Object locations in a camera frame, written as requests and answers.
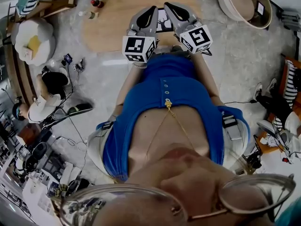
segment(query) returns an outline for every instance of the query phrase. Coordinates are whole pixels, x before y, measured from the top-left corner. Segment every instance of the small bottle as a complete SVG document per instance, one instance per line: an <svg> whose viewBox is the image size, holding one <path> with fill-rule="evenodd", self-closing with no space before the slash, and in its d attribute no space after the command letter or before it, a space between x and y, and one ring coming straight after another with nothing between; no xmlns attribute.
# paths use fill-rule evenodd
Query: small bottle
<svg viewBox="0 0 301 226"><path fill-rule="evenodd" d="M91 4L93 7L102 8L104 6L103 1L100 0L91 0Z"/></svg>
<svg viewBox="0 0 301 226"><path fill-rule="evenodd" d="M94 13L94 12L79 12L79 16L80 17L87 17L89 19L93 19L93 18L97 18L98 17L98 13Z"/></svg>

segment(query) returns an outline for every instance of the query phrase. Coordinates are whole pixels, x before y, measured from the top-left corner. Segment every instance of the sneaker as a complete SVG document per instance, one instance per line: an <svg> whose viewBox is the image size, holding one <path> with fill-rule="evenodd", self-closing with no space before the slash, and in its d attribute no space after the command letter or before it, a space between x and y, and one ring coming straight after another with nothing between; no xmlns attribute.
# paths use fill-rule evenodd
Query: sneaker
<svg viewBox="0 0 301 226"><path fill-rule="evenodd" d="M255 89L255 92L254 92L254 95L253 95L253 100L256 100L256 97L258 97L259 95L261 95L262 93L262 84L259 83L257 86L256 86L256 89Z"/></svg>
<svg viewBox="0 0 301 226"><path fill-rule="evenodd" d="M67 77L68 83L66 85L69 85L70 84L70 78L68 76L68 73L67 73L66 69L61 67L61 68L58 69L58 71Z"/></svg>
<svg viewBox="0 0 301 226"><path fill-rule="evenodd" d="M273 79L271 80L269 86L267 86L266 91L269 92L269 93L271 94L271 91L275 89L276 84L277 84L277 80L276 80L276 78L273 78Z"/></svg>
<svg viewBox="0 0 301 226"><path fill-rule="evenodd" d="M50 70L47 68L47 66L44 66L44 68L42 69L42 76L49 72L50 72Z"/></svg>

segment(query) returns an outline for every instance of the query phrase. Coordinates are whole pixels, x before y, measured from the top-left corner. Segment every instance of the blue top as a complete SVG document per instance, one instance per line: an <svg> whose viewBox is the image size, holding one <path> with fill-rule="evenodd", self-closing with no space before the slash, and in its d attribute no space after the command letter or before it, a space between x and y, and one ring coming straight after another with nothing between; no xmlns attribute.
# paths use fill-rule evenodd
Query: blue top
<svg viewBox="0 0 301 226"><path fill-rule="evenodd" d="M158 56L148 62L141 82L127 94L122 113L116 118L105 143L103 164L112 177L127 179L128 150L136 120L151 108L166 108L166 99L170 99L172 107L187 105L198 111L206 130L210 158L220 165L224 154L222 112L234 115L247 125L241 110L212 103L206 88L196 80L191 61L173 55Z"/></svg>

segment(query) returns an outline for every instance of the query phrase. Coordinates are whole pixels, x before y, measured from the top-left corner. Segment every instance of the white box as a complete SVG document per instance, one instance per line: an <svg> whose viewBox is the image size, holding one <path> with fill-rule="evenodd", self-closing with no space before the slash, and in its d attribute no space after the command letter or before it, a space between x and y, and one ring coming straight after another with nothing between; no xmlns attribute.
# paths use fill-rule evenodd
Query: white box
<svg viewBox="0 0 301 226"><path fill-rule="evenodd" d="M154 37L123 36L122 54L131 62L146 63L155 48Z"/></svg>
<svg viewBox="0 0 301 226"><path fill-rule="evenodd" d="M181 33L180 42L195 54L209 48L213 41L207 25L203 25Z"/></svg>

